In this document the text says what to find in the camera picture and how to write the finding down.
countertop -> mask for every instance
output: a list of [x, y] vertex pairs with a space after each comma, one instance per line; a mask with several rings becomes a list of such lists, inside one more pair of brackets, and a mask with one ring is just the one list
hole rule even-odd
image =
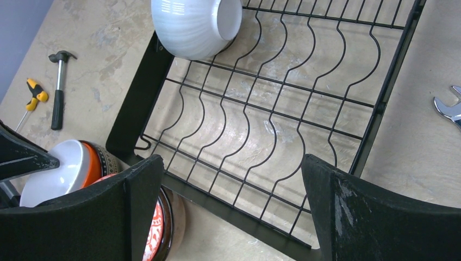
[[[461, 85], [461, 2], [428, 0], [362, 178], [402, 195], [461, 208], [459, 129], [434, 109], [433, 97], [458, 102]], [[29, 114], [19, 133], [50, 149], [67, 139], [104, 145], [145, 48], [152, 36], [150, 1], [55, 0], [2, 104], [0, 118], [15, 129], [30, 99], [26, 79], [50, 93]], [[58, 66], [48, 55], [65, 49], [70, 60], [64, 127], [51, 130]], [[186, 231], [169, 260], [290, 260], [186, 202]]]

red and white patterned plate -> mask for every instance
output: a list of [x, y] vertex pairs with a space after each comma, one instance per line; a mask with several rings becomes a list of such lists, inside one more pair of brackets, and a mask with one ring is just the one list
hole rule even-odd
[[[116, 174], [110, 174], [105, 177], [102, 177], [98, 179], [97, 181], [95, 181], [95, 183], [99, 181], [103, 181], [107, 178], [110, 178], [113, 175], [116, 175]], [[152, 218], [151, 229], [149, 230], [149, 236], [147, 236], [147, 243], [146, 243], [146, 248], [144, 250], [144, 256], [142, 258], [142, 261], [151, 261], [154, 258], [158, 250], [158, 247], [160, 246], [161, 240], [162, 240], [164, 217], [163, 217], [163, 210], [160, 206], [159, 200], [157, 200], [157, 205], [155, 205], [154, 217]]]

black metal frame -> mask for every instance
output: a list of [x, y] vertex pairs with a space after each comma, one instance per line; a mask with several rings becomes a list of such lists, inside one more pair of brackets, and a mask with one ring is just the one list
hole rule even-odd
[[[280, 13], [282, 15], [283, 14], [302, 15], [306, 17], [336, 20], [338, 22], [344, 21], [344, 22], [362, 23], [362, 24], [370, 25], [371, 29], [373, 26], [381, 26], [381, 27], [388, 27], [392, 29], [403, 30], [402, 36], [397, 45], [395, 55], [392, 59], [389, 71], [385, 77], [384, 84], [381, 88], [381, 91], [379, 93], [379, 96], [378, 96], [378, 99], [375, 105], [365, 104], [365, 103], [360, 104], [359, 101], [352, 101], [350, 99], [347, 99], [346, 98], [347, 93], [344, 97], [335, 97], [335, 98], [341, 99], [342, 103], [344, 103], [345, 101], [351, 101], [351, 102], [357, 102], [363, 106], [373, 107], [372, 116], [366, 128], [365, 134], [363, 137], [359, 137], [359, 139], [361, 140], [361, 143], [360, 143], [358, 152], [356, 154], [356, 157], [353, 161], [353, 164], [351, 166], [351, 169], [349, 171], [349, 173], [357, 177], [360, 177], [362, 170], [365, 166], [366, 159], [370, 153], [373, 141], [376, 137], [376, 134], [379, 128], [379, 125], [381, 124], [381, 120], [383, 118], [383, 114], [386, 109], [386, 104], [389, 100], [390, 94], [396, 82], [396, 78], [402, 66], [404, 57], [408, 50], [413, 34], [415, 32], [415, 28], [419, 21], [419, 18], [422, 13], [425, 2], [426, 2], [425, 0], [415, 0], [412, 10], [410, 12], [410, 15], [407, 19], [407, 23], [404, 27], [396, 26], [394, 25], [394, 22], [392, 24], [378, 24], [376, 23], [376, 18], [375, 18], [375, 21], [371, 23], [371, 22], [366, 22], [366, 21], [360, 21], [358, 18], [356, 20], [349, 21], [348, 19], [343, 19], [342, 16], [340, 18], [329, 17], [327, 15], [316, 16], [316, 15], [313, 15], [312, 12], [311, 14], [299, 14], [299, 13], [291, 13], [287, 11], [279, 11], [279, 10], [272, 10], [272, 9], [261, 9], [261, 8], [254, 8], [254, 7], [248, 7], [248, 6], [244, 7], [245, 9], [248, 9], [248, 10], [267, 11], [267, 12], [272, 12], [272, 13]], [[117, 156], [118, 158], [120, 158], [121, 160], [123, 160], [125, 163], [129, 165], [133, 165], [143, 159], [142, 157], [134, 153], [134, 150], [136, 148], [136, 142], [138, 141], [139, 138], [147, 142], [148, 144], [147, 148], [151, 146], [151, 142], [149, 141], [149, 139], [156, 142], [157, 144], [161, 143], [161, 141], [158, 141], [144, 134], [144, 130], [147, 126], [150, 115], [154, 109], [155, 103], [160, 94], [164, 81], [169, 80], [171, 82], [174, 82], [173, 80], [166, 78], [167, 73], [170, 69], [171, 63], [173, 62], [173, 59], [174, 59], [174, 56], [168, 53], [168, 51], [166, 51], [161, 46], [156, 33], [154, 33], [147, 47], [147, 50], [142, 58], [142, 61], [136, 72], [136, 75], [132, 81], [132, 84], [128, 90], [128, 93], [125, 97], [125, 100], [122, 104], [120, 112], [115, 120], [114, 126], [110, 132], [110, 135], [106, 143], [106, 147], [109, 152], [111, 152], [113, 155]], [[194, 62], [209, 65], [210, 67], [219, 67], [218, 65], [214, 65], [213, 62], [211, 62], [211, 64], [203, 62], [203, 61], [194, 61]], [[221, 69], [232, 70], [226, 67], [223, 67]], [[264, 77], [260, 77], [259, 74], [252, 75], [252, 76], [256, 78], [264, 79]], [[284, 81], [280, 83], [283, 85], [290, 86], [290, 84], [285, 83]], [[194, 86], [187, 85], [184, 82], [179, 83], [179, 84], [190, 87], [190, 88], [198, 89], [201, 92], [207, 92], [203, 90], [203, 88], [202, 89], [196, 88]], [[309, 89], [308, 91], [310, 91], [311, 93], [316, 92], [316, 93], [320, 93], [323, 95], [331, 96], [331, 94], [326, 94], [326, 93], [314, 90], [313, 88]], [[232, 98], [228, 98], [228, 99], [234, 102], [239, 102]], [[331, 133], [339, 132], [338, 130], [334, 129], [334, 126], [330, 128], [329, 131], [331, 131]], [[171, 149], [178, 152], [178, 148], [172, 147]], [[226, 203], [220, 200], [219, 198], [216, 198], [210, 195], [209, 193], [206, 193], [206, 191], [203, 191], [202, 189], [191, 185], [190, 183], [188, 183], [187, 181], [181, 178], [176, 177], [175, 175], [170, 173], [168, 170], [166, 171], [166, 173], [167, 175], [165, 176], [164, 181], [163, 181], [164, 186], [179, 193], [185, 198], [192, 200], [194, 203], [200, 206], [203, 206], [204, 208], [206, 208], [213, 214], [235, 225], [241, 230], [247, 232], [248, 234], [260, 239], [266, 244], [274, 247], [275, 249], [280, 250], [281, 252], [287, 254], [288, 256], [294, 259], [297, 259], [297, 260], [305, 260], [307, 258], [320, 259], [321, 257], [320, 250], [311, 250], [309, 245], [294, 238], [289, 233], [280, 231], [280, 229], [277, 229], [273, 225], [265, 221], [262, 221], [261, 219], [257, 219], [251, 216], [250, 214], [247, 214], [246, 212], [239, 210], [238, 208], [234, 208], [233, 205]]]

metal wire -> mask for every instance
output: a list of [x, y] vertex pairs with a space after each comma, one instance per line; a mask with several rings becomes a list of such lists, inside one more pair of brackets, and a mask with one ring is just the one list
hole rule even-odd
[[[284, 0], [284, 5], [283, 5], [284, 7], [283, 7], [282, 10], [276, 9], [276, 7], [275, 7], [276, 0], [257, 0], [257, 1], [259, 1], [257, 6], [254, 5], [255, 1], [256, 0], [253, 0], [253, 1], [248, 0], [246, 5], [244, 6], [245, 11], [254, 12], [254, 19], [256, 20], [257, 27], [259, 29], [259, 35], [257, 37], [256, 43], [254, 44], [254, 46], [252, 46], [252, 48], [250, 48], [250, 50], [248, 52], [246, 52], [242, 56], [238, 57], [235, 60], [235, 63], [234, 63], [233, 66], [226, 66], [226, 65], [216, 64], [216, 58], [222, 52], [225, 51], [225, 50], [223, 50], [220, 54], [214, 56], [211, 62], [208, 62], [208, 61], [190, 61], [189, 64], [188, 64], [186, 74], [185, 74], [184, 78], [181, 81], [174, 80], [174, 79], [171, 79], [171, 78], [166, 78], [166, 81], [179, 85], [178, 92], [179, 92], [180, 100], [181, 100], [180, 113], [179, 113], [177, 119], [174, 121], [174, 123], [172, 125], [164, 128], [160, 132], [160, 135], [158, 136], [158, 138], [155, 138], [155, 137], [153, 137], [153, 135], [148, 134], [148, 133], [142, 133], [140, 135], [140, 140], [145, 142], [146, 146], [144, 146], [144, 147], [136, 147], [136, 149], [138, 149], [138, 150], [152, 150], [152, 153], [155, 153], [158, 146], [162, 145], [164, 148], [167, 148], [168, 150], [172, 151], [173, 155], [172, 155], [172, 157], [170, 159], [170, 162], [168, 163], [168, 165], [166, 167], [166, 172], [169, 175], [173, 175], [173, 176], [176, 176], [176, 175], [171, 172], [170, 167], [171, 167], [173, 159], [175, 158], [176, 155], [180, 154], [182, 156], [185, 156], [185, 157], [193, 160], [193, 165], [192, 165], [189, 173], [186, 173], [185, 178], [181, 178], [181, 179], [184, 179], [184, 181], [187, 182], [191, 187], [194, 187], [194, 188], [208, 194], [208, 196], [214, 197], [214, 198], [224, 202], [225, 204], [231, 206], [232, 208], [235, 208], [237, 211], [240, 211], [240, 212], [246, 213], [246, 214], [248, 214], [250, 216], [253, 216], [259, 222], [261, 222], [261, 223], [263, 223], [263, 224], [265, 224], [267, 226], [272, 227], [273, 229], [281, 232], [282, 234], [286, 235], [287, 237], [295, 238], [296, 240], [301, 241], [304, 244], [306, 244], [306, 246], [310, 247], [310, 245], [307, 244], [305, 241], [303, 241], [303, 240], [301, 240], [299, 238], [296, 238], [293, 235], [294, 229], [295, 229], [295, 227], [296, 227], [296, 225], [297, 225], [297, 223], [298, 223], [298, 221], [299, 221], [299, 219], [301, 217], [301, 214], [303, 212], [310, 213], [310, 210], [304, 207], [304, 205], [306, 203], [306, 199], [307, 199], [307, 196], [306, 196], [305, 192], [303, 192], [304, 196], [303, 196], [303, 200], [302, 200], [301, 204], [292, 202], [292, 201], [288, 200], [287, 198], [284, 198], [284, 197], [282, 197], [280, 195], [277, 195], [275, 193], [276, 188], [277, 188], [277, 186], [279, 185], [280, 182], [283, 182], [283, 181], [293, 177], [296, 173], [299, 172], [299, 170], [301, 168], [301, 162], [296, 166], [294, 171], [286, 173], [286, 175], [284, 177], [277, 179], [274, 182], [271, 189], [264, 189], [260, 184], [255, 184], [254, 182], [248, 181], [248, 175], [250, 174], [250, 172], [253, 169], [264, 165], [274, 154], [274, 151], [275, 151], [276, 146], [277, 146], [277, 130], [276, 130], [276, 126], [273, 123], [274, 115], [277, 115], [277, 116], [283, 117], [285, 119], [289, 119], [289, 120], [293, 120], [293, 121], [297, 122], [297, 124], [296, 124], [296, 133], [297, 133], [297, 135], [299, 136], [299, 138], [301, 140], [302, 153], [303, 154], [306, 154], [306, 143], [305, 143], [304, 137], [303, 137], [303, 135], [302, 135], [302, 133], [300, 131], [300, 127], [302, 125], [315, 126], [315, 127], [318, 127], [318, 128], [321, 128], [323, 130], [328, 131], [327, 144], [328, 144], [329, 148], [331, 149], [331, 151], [333, 153], [334, 165], [335, 166], [337, 166], [337, 164], [338, 164], [338, 155], [337, 155], [337, 149], [335, 148], [334, 144], [331, 141], [333, 134], [343, 135], [343, 136], [349, 137], [349, 138], [351, 138], [353, 140], [356, 140], [356, 141], [359, 141], [359, 142], [363, 141], [363, 136], [356, 135], [356, 134], [353, 134], [353, 133], [349, 133], [349, 132], [346, 132], [346, 131], [343, 131], [343, 130], [336, 129], [336, 125], [338, 123], [339, 116], [340, 116], [341, 111], [342, 111], [342, 109], [344, 107], [344, 104], [346, 102], [351, 103], [351, 104], [355, 104], [355, 105], [363, 107], [363, 108], [374, 108], [375, 107], [374, 104], [359, 101], [357, 99], [349, 98], [347, 96], [348, 96], [350, 90], [354, 86], [356, 86], [359, 83], [362, 83], [363, 81], [367, 80], [371, 75], [373, 75], [375, 73], [375, 71], [377, 70], [378, 65], [379, 65], [379, 63], [381, 61], [381, 55], [382, 55], [381, 54], [381, 46], [380, 46], [380, 43], [379, 43], [378, 39], [374, 36], [373, 30], [375, 28], [377, 28], [377, 27], [386, 28], [386, 30], [391, 30], [391, 29], [393, 29], [393, 30], [402, 30], [404, 28], [403, 25], [397, 23], [397, 16], [398, 16], [399, 12], [402, 12], [402, 0], [395, 0], [395, 13], [393, 13], [392, 21], [390, 23], [378, 22], [378, 18], [379, 18], [379, 15], [381, 14], [384, 0], [381, 0], [379, 2], [379, 6], [377, 8], [376, 13], [373, 16], [372, 21], [367, 21], [367, 20], [364, 20], [364, 19], [361, 20], [361, 16], [363, 16], [364, 6], [366, 5], [367, 0], [356, 0], [356, 1], [355, 0], [345, 0], [344, 6], [343, 6], [339, 16], [329, 15], [329, 12], [331, 11], [332, 6], [334, 6], [333, 5], [333, 0], [329, 0], [327, 9], [326, 9], [326, 11], [325, 11], [325, 13], [323, 15], [315, 14], [315, 9], [317, 8], [318, 3], [319, 2], [324, 2], [324, 3], [326, 2], [326, 1], [322, 1], [322, 0], [314, 0], [313, 1], [314, 3], [312, 4], [312, 7], [310, 8], [310, 11], [304, 12], [304, 13], [301, 11], [301, 6], [303, 5], [303, 0], [298, 0], [298, 4], [297, 4], [297, 7], [296, 7], [295, 11], [288, 11], [287, 10], [287, 7], [288, 7], [290, 1], [295, 1], [295, 0]], [[262, 8], [263, 2], [267, 3], [268, 1], [272, 1], [271, 3], [269, 2], [270, 3], [270, 8]], [[345, 18], [345, 13], [346, 13], [347, 8], [349, 7], [350, 2], [354, 2], [354, 3], [356, 2], [358, 4], [358, 6], [360, 6], [360, 7], [357, 9], [357, 15], [356, 16], [353, 16], [352, 18]], [[244, 58], [248, 57], [249, 55], [251, 55], [253, 53], [253, 51], [257, 48], [257, 46], [261, 42], [262, 33], [263, 33], [263, 27], [261, 25], [261, 20], [260, 20], [261, 18], [259, 16], [261, 13], [272, 13], [274, 15], [279, 15], [278, 22], [282, 25], [283, 30], [284, 30], [284, 35], [281, 36], [282, 39], [283, 39], [283, 44], [282, 44], [281, 48], [274, 55], [268, 57], [264, 62], [262, 62], [259, 65], [256, 73], [247, 72], [247, 71], [244, 71], [242, 69], [237, 69], [238, 63], [242, 59], [244, 59]], [[286, 47], [289, 33], [288, 33], [288, 29], [287, 29], [287, 26], [286, 26], [285, 21], [284, 21], [284, 16], [307, 17], [306, 26], [309, 29], [310, 37], [312, 37], [313, 45], [312, 45], [312, 48], [308, 52], [309, 55], [302, 62], [300, 62], [299, 64], [292, 65], [289, 69], [287, 69], [285, 74], [284, 74], [283, 80], [279, 80], [279, 79], [275, 79], [275, 78], [272, 78], [272, 77], [263, 76], [263, 75], [261, 75], [261, 71], [262, 71], [262, 69], [263, 69], [263, 67], [265, 65], [267, 65], [268, 63], [274, 61], [282, 53], [282, 51]], [[342, 53], [341, 53], [341, 56], [339, 57], [339, 59], [334, 63], [334, 65], [329, 70], [326, 70], [323, 73], [319, 73], [319, 75], [315, 78], [315, 80], [314, 80], [314, 82], [312, 84], [312, 87], [307, 87], [307, 86], [303, 86], [303, 85], [299, 85], [299, 84], [288, 83], [287, 78], [288, 78], [290, 72], [300, 68], [301, 66], [303, 66], [303, 65], [305, 65], [307, 63], [309, 63], [310, 59], [312, 58], [313, 54], [316, 51], [316, 48], [318, 48], [318, 46], [317, 46], [317, 37], [316, 37], [315, 31], [314, 31], [314, 29], [312, 28], [312, 25], [311, 25], [312, 19], [337, 21], [335, 29], [336, 29], [336, 32], [338, 33], [338, 35], [341, 37], [341, 41], [342, 41]], [[377, 48], [376, 62], [374, 64], [374, 66], [370, 68], [369, 73], [367, 75], [365, 75], [363, 78], [349, 84], [347, 86], [347, 88], [346, 88], [346, 91], [345, 91], [344, 95], [342, 95], [342, 96], [331, 94], [329, 92], [325, 92], [325, 91], [321, 91], [321, 90], [316, 90], [316, 87], [317, 87], [317, 85], [319, 83], [319, 80], [322, 79], [322, 78], [327, 77], [329, 74], [334, 72], [341, 65], [341, 63], [343, 62], [343, 60], [345, 58], [346, 50], [347, 50], [347, 43], [346, 43], [346, 38], [345, 38], [343, 32], [341, 31], [341, 28], [340, 28], [341, 23], [357, 24], [357, 26], [361, 26], [361, 27], [369, 26], [370, 29], [369, 29], [368, 36], [374, 41], [374, 43], [376, 44], [376, 48]], [[299, 48], [305, 49], [306, 46], [299, 46]], [[207, 66], [208, 67], [207, 68], [207, 73], [205, 74], [203, 82], [201, 83], [201, 87], [193, 86], [193, 85], [188, 84], [188, 83], [185, 82], [186, 79], [188, 78], [188, 75], [190, 73], [190, 69], [191, 69], [192, 65], [202, 65], [202, 66]], [[226, 84], [222, 94], [220, 94], [220, 93], [218, 93], [216, 91], [210, 91], [210, 90], [205, 89], [205, 84], [206, 84], [207, 79], [209, 77], [210, 71], [213, 68], [230, 72], [230, 76], [227, 79], [227, 84]], [[249, 92], [248, 92], [247, 97], [246, 97], [246, 99], [244, 101], [241, 101], [239, 99], [232, 98], [232, 97], [229, 97], [228, 95], [226, 95], [226, 93], [228, 91], [228, 88], [229, 88], [229, 85], [231, 83], [231, 80], [232, 80], [234, 74], [236, 74], [236, 73], [252, 77], [252, 84], [250, 85]], [[271, 109], [264, 108], [262, 106], [259, 106], [257, 104], [253, 104], [253, 103], [250, 102], [250, 97], [252, 96], [252, 92], [253, 92], [253, 90], [255, 88], [257, 80], [265, 80], [265, 81], [267, 81], [269, 83], [274, 83], [274, 84], [279, 84], [280, 85], [280, 88], [278, 89], [277, 96], [275, 98], [275, 101], [274, 101]], [[281, 93], [282, 93], [283, 89], [286, 88], [286, 87], [290, 87], [290, 88], [293, 88], [293, 89], [296, 89], [296, 90], [300, 90], [300, 91], [304, 91], [304, 92], [309, 93], [309, 96], [308, 96], [307, 100], [304, 103], [303, 110], [302, 110], [302, 112], [301, 112], [301, 114], [299, 116], [289, 115], [287, 113], [283, 113], [281, 111], [276, 110], [277, 103], [279, 102], [279, 99], [281, 97]], [[194, 131], [190, 132], [189, 134], [184, 135], [183, 137], [178, 137], [178, 138], [180, 138], [179, 143], [176, 146], [173, 146], [173, 145], [169, 144], [168, 142], [163, 141], [162, 138], [164, 137], [165, 132], [167, 132], [168, 130], [175, 127], [178, 124], [178, 122], [180, 121], [180, 119], [183, 117], [183, 113], [184, 113], [184, 109], [185, 109], [184, 108], [185, 107], [185, 105], [184, 105], [184, 97], [183, 97], [183, 93], [182, 93], [183, 88], [189, 88], [189, 89], [193, 89], [193, 90], [196, 90], [196, 91], [199, 92], [198, 100], [199, 100], [200, 105], [201, 105], [201, 118], [199, 119], [198, 127], [195, 128]], [[195, 135], [202, 128], [202, 125], [204, 124], [207, 111], [206, 111], [204, 102], [202, 100], [202, 95], [203, 94], [211, 95], [211, 96], [213, 96], [213, 97], [215, 97], [215, 98], [217, 98], [219, 100], [219, 106], [220, 106], [220, 109], [221, 109], [221, 112], [222, 112], [222, 115], [223, 115], [223, 127], [222, 127], [222, 130], [219, 132], [219, 135], [217, 136], [217, 138], [215, 138], [215, 139], [213, 139], [213, 141], [201, 146], [200, 150], [197, 153], [197, 155], [192, 155], [191, 153], [188, 153], [185, 150], [181, 150], [180, 146], [181, 146], [181, 144], [183, 143], [184, 140], [186, 140], [186, 139], [192, 137], [193, 135]], [[308, 108], [308, 106], [309, 106], [309, 104], [310, 104], [310, 102], [312, 100], [313, 94], [326, 96], [326, 97], [332, 98], [334, 100], [340, 101], [338, 112], [336, 113], [336, 116], [334, 118], [333, 124], [331, 126], [327, 126], [327, 125], [324, 125], [324, 124], [320, 124], [320, 123], [317, 123], [317, 122], [314, 122], [314, 121], [304, 119], [306, 111], [307, 111], [307, 108]], [[223, 106], [223, 101], [224, 100], [231, 101], [231, 102], [233, 102], [235, 104], [243, 105], [243, 108], [242, 108], [241, 112], [243, 114], [243, 117], [245, 119], [246, 126], [247, 126], [247, 128], [246, 128], [246, 136], [244, 138], [243, 143], [237, 149], [235, 149], [231, 153], [229, 153], [229, 154], [227, 154], [227, 155], [225, 155], [225, 156], [223, 156], [221, 158], [219, 164], [210, 164], [210, 163], [207, 163], [205, 160], [200, 159], [200, 157], [201, 157], [203, 151], [207, 147], [210, 147], [210, 146], [216, 144], [223, 137], [223, 135], [225, 133], [225, 130], [226, 130], [226, 127], [228, 126], [228, 122], [227, 122], [228, 121], [228, 115], [226, 114], [226, 109]], [[255, 164], [251, 165], [250, 167], [248, 167], [246, 169], [246, 171], [245, 171], [245, 174], [244, 174], [243, 178], [241, 178], [241, 177], [238, 177], [237, 175], [235, 175], [234, 173], [230, 173], [230, 172], [224, 170], [223, 165], [225, 164], [226, 160], [229, 157], [236, 155], [237, 153], [239, 153], [247, 145], [247, 142], [248, 142], [248, 139], [249, 139], [250, 133], [251, 133], [251, 123], [250, 123], [249, 117], [247, 115], [247, 111], [246, 111], [247, 108], [253, 108], [253, 109], [257, 110], [257, 111], [261, 111], [261, 112], [265, 112], [265, 113], [269, 114], [267, 119], [268, 119], [269, 126], [272, 129], [273, 143], [272, 143], [272, 148], [270, 149], [269, 154], [264, 159], [261, 159], [259, 162], [257, 162]], [[213, 170], [213, 172], [215, 173], [213, 181], [211, 182], [210, 186], [207, 187], [207, 189], [199, 188], [198, 186], [190, 183], [191, 175], [192, 175], [195, 167], [197, 166], [197, 163], [206, 166], [207, 168]], [[211, 193], [211, 191], [213, 190], [213, 187], [216, 184], [216, 181], [217, 181], [217, 178], [219, 177], [219, 175], [225, 175], [226, 177], [231, 178], [232, 180], [239, 183], [239, 189], [238, 189], [237, 193], [235, 194], [235, 197], [233, 198], [232, 202], [227, 202], [226, 200], [224, 200], [222, 198], [219, 198], [218, 196]], [[242, 192], [244, 186], [248, 186], [249, 188], [252, 188], [252, 189], [254, 189], [254, 190], [268, 196], [267, 201], [265, 202], [264, 207], [262, 208], [262, 211], [257, 216], [254, 215], [254, 214], [250, 214], [250, 213], [244, 211], [243, 209], [239, 209], [238, 207], [236, 207], [236, 203], [237, 203], [237, 201], [238, 201], [238, 199], [239, 199], [239, 197], [241, 195], [241, 192]], [[272, 224], [270, 222], [267, 222], [267, 221], [263, 220], [263, 217], [264, 217], [264, 215], [265, 215], [265, 213], [266, 213], [266, 211], [268, 209], [269, 203], [271, 202], [272, 199], [276, 199], [277, 201], [281, 202], [282, 204], [286, 204], [287, 206], [293, 207], [293, 208], [295, 208], [297, 210], [296, 217], [295, 217], [294, 221], [292, 222], [292, 224], [290, 226], [290, 229], [288, 231], [284, 230], [284, 228], [282, 228], [281, 226], [277, 226], [275, 224]]]

beige stone surface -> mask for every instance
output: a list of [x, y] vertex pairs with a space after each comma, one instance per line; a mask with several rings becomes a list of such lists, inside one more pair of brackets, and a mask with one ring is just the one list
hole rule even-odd
[[[263, 1], [264, 8], [271, 1]], [[300, 10], [309, 12], [314, 1], [304, 1]], [[314, 14], [322, 15], [328, 8], [328, 1], [318, 1]], [[346, 18], [353, 18], [354, 10], [361, 1], [350, 1], [345, 12]], [[391, 7], [398, 1], [385, 1], [383, 14], [378, 22], [392, 19]], [[276, 1], [274, 9], [285, 8], [284, 1]], [[287, 10], [296, 10], [299, 0], [290, 0]], [[329, 14], [339, 16], [345, 1], [331, 7]], [[362, 19], [372, 21], [373, 10], [379, 1], [367, 1]], [[258, 1], [251, 1], [257, 6]], [[0, 104], [0, 117], [10, 127], [16, 128], [30, 99], [26, 79], [36, 79], [50, 93], [50, 101], [40, 103], [37, 110], [29, 115], [19, 133], [45, 149], [66, 139], [90, 140], [101, 145], [107, 136], [120, 109], [123, 98], [133, 79], [144, 50], [152, 36], [149, 1], [71, 1], [55, 0], [46, 16], [33, 44], [14, 78], [5, 99]], [[408, 10], [411, 1], [403, 1], [402, 10]], [[434, 110], [432, 98], [440, 97], [447, 104], [455, 104], [456, 96], [449, 90], [450, 85], [461, 84], [458, 71], [461, 67], [461, 51], [458, 34], [461, 18], [459, 1], [427, 1], [420, 24], [405, 59], [394, 92], [391, 96], [383, 123], [367, 162], [362, 178], [397, 193], [420, 200], [461, 207], [459, 187], [461, 176], [458, 174], [460, 163], [456, 160], [461, 145], [459, 130], [440, 117]], [[258, 21], [254, 11], [246, 11], [242, 30], [235, 44], [214, 61], [224, 66], [233, 66], [237, 57], [248, 52], [258, 40]], [[280, 23], [278, 14], [259, 14], [262, 21], [261, 42], [251, 55], [237, 64], [239, 70], [260, 73], [261, 76], [284, 80], [287, 69], [300, 64], [309, 55], [313, 38], [307, 18], [293, 19], [285, 16], [288, 37], [284, 39], [285, 27]], [[397, 24], [405, 22], [404, 15], [398, 15]], [[290, 72], [286, 82], [312, 86], [318, 75], [331, 69], [342, 54], [342, 38], [336, 31], [335, 21], [310, 22], [316, 35], [316, 51], [309, 63]], [[347, 42], [347, 51], [340, 66], [331, 74], [316, 82], [316, 89], [342, 96], [348, 85], [363, 79], [373, 68], [377, 59], [375, 42], [368, 35], [368, 26], [342, 23], [340, 26]], [[376, 99], [382, 79], [387, 72], [399, 33], [376, 28], [374, 36], [379, 41], [381, 60], [376, 72], [365, 81], [354, 85], [348, 94], [363, 102], [373, 103]], [[78, 60], [70, 60], [67, 67], [65, 86], [64, 127], [59, 132], [52, 131], [51, 112], [53, 94], [57, 77], [57, 65], [48, 60], [48, 55], [65, 49], [74, 53]], [[267, 64], [271, 57], [276, 58]], [[176, 59], [169, 77], [181, 82], [185, 77], [188, 62]], [[295, 90], [252, 77], [212, 69], [205, 80], [208, 68], [193, 64], [185, 82], [198, 89], [226, 94], [236, 100], [245, 101], [251, 92], [249, 101], [258, 106], [272, 109], [277, 94], [281, 93], [276, 111], [299, 117], [309, 95], [305, 91]], [[161, 131], [170, 126], [180, 113], [182, 104], [179, 85], [168, 82], [161, 93], [161, 99], [155, 107], [147, 131], [158, 138]], [[185, 100], [184, 115], [177, 127], [165, 132], [162, 141], [181, 150], [197, 155], [200, 148], [210, 144], [223, 132], [222, 138], [209, 146], [200, 159], [210, 164], [221, 163], [223, 156], [236, 151], [239, 153], [224, 161], [222, 169], [256, 183], [270, 191], [274, 182], [293, 173], [293, 176], [276, 187], [275, 193], [301, 205], [304, 193], [302, 177], [297, 169], [303, 153], [314, 153], [329, 162], [334, 162], [332, 147], [337, 153], [338, 167], [348, 170], [355, 151], [357, 140], [333, 134], [332, 145], [326, 141], [329, 132], [302, 125], [300, 135], [297, 122], [285, 120], [269, 113], [252, 108], [243, 108], [235, 102], [224, 102], [227, 124], [224, 128], [223, 114], [219, 106], [220, 98], [202, 94], [198, 90], [182, 88]], [[203, 117], [202, 99], [206, 117]], [[321, 125], [331, 126], [340, 103], [327, 96], [314, 94], [304, 119]], [[248, 116], [251, 132], [245, 141], [248, 124], [243, 117]], [[363, 135], [371, 110], [346, 104], [336, 128]], [[197, 133], [186, 137], [198, 129]], [[274, 141], [277, 134], [277, 145]], [[252, 168], [273, 154], [266, 163]], [[202, 164], [194, 164], [185, 157], [175, 156], [171, 150], [159, 146], [155, 153], [165, 159], [165, 166], [179, 177], [203, 189], [210, 189], [216, 172]], [[241, 183], [219, 175], [216, 185], [211, 189], [213, 195], [233, 203]], [[236, 200], [236, 207], [255, 216], [262, 215], [267, 201], [255, 191], [243, 188]], [[232, 225], [211, 215], [206, 210], [186, 202], [186, 230], [184, 240], [170, 260], [290, 260], [287, 256], [261, 243]], [[271, 201], [263, 220], [289, 231], [297, 211]], [[318, 246], [315, 231], [309, 217], [304, 217], [294, 230], [294, 235]]]

